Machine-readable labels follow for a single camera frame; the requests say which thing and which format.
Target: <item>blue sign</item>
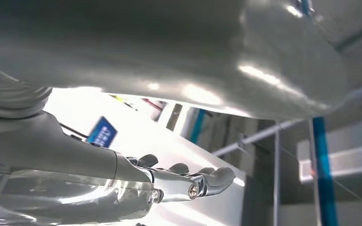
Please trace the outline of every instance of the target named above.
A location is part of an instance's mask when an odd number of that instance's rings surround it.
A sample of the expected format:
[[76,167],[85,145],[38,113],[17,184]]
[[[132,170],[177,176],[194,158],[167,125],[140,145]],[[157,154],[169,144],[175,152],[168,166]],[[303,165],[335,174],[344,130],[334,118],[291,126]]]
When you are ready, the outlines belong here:
[[109,147],[117,134],[117,130],[105,117],[101,117],[87,139],[88,143],[95,143],[102,147]]

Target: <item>screw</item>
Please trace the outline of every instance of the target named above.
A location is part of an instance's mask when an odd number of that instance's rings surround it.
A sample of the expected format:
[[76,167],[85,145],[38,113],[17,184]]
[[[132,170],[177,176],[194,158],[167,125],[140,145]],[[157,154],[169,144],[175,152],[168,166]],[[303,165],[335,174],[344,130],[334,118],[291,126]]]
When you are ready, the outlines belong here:
[[195,199],[198,194],[198,188],[196,184],[192,184],[188,190],[188,196],[190,199]]
[[158,190],[152,191],[152,195],[151,195],[152,198],[157,199],[157,198],[159,198],[159,196],[160,196],[160,194],[159,194]]

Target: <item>blue pole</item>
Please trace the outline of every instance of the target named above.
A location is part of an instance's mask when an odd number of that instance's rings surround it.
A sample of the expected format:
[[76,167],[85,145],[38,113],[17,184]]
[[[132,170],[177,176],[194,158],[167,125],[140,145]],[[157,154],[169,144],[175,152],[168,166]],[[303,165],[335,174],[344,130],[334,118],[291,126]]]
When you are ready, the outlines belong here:
[[338,226],[334,185],[328,158],[327,132],[322,117],[313,119],[314,153],[322,226]]
[[204,116],[205,116],[205,110],[200,109],[196,118],[195,125],[192,129],[192,134],[190,138],[190,141],[194,144],[197,143],[197,139],[199,138],[200,130],[202,129],[203,125]]

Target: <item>metal rod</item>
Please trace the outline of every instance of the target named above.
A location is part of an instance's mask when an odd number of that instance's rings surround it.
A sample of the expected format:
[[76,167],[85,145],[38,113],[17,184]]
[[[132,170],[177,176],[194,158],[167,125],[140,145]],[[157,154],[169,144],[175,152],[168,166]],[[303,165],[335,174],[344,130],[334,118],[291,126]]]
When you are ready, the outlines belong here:
[[[362,97],[362,87],[352,91],[349,95],[347,95],[346,101],[355,100],[355,99],[358,99],[358,98],[361,98],[361,97]],[[271,126],[269,128],[263,129],[263,130],[255,133],[255,134],[245,138],[243,140],[243,143],[247,145],[247,144],[257,142],[257,141],[259,141],[261,139],[264,139],[266,137],[269,137],[269,136],[273,135],[278,130],[288,129],[288,128],[296,125],[297,123],[299,123],[301,121],[303,121],[303,120],[284,121],[284,122],[280,123],[279,125],[274,125],[274,126]],[[238,148],[238,143],[236,142],[234,144],[231,144],[231,145],[225,146],[223,148],[220,148],[219,150],[217,150],[215,152],[212,152],[212,154],[214,154],[216,156],[221,156],[221,155],[230,153],[232,151],[235,151],[235,150],[237,150],[237,148]]]
[[278,226],[280,221],[280,131],[275,132],[274,140],[274,209],[273,226]]
[[353,45],[354,43],[356,43],[357,41],[362,39],[362,29],[355,32],[353,35],[351,35],[350,37],[342,40],[340,43],[335,45],[335,49],[339,52],[344,51],[347,47]]
[[314,207],[316,209],[317,226],[321,226],[321,211],[320,211],[320,197],[319,187],[317,180],[317,160],[316,160],[316,147],[314,144],[313,121],[309,120],[309,133],[310,133],[310,160],[312,162],[312,176],[313,176],[313,189],[314,189]]
[[[259,141],[261,139],[264,139],[266,137],[269,137],[271,135],[273,135],[275,132],[279,131],[279,130],[283,130],[283,129],[287,129],[289,127],[292,127],[293,125],[297,124],[301,122],[301,120],[297,120],[297,121],[284,121],[280,124],[276,124],[274,126],[271,126],[269,128],[266,128],[256,134],[253,134],[245,139],[242,140],[243,144],[251,144],[253,142]],[[236,150],[238,148],[238,143],[234,143],[232,145],[229,146],[225,146],[215,152],[213,152],[212,154],[216,155],[216,156],[221,156],[224,154],[227,154],[229,152],[232,152],[234,150]]]

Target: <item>plastic cover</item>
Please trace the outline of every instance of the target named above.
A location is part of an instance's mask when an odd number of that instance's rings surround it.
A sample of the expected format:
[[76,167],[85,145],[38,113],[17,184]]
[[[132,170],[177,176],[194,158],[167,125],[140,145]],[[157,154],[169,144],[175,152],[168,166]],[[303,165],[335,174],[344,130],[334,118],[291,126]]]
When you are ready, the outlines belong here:
[[0,174],[0,226],[111,223],[145,216],[151,183],[38,170]]

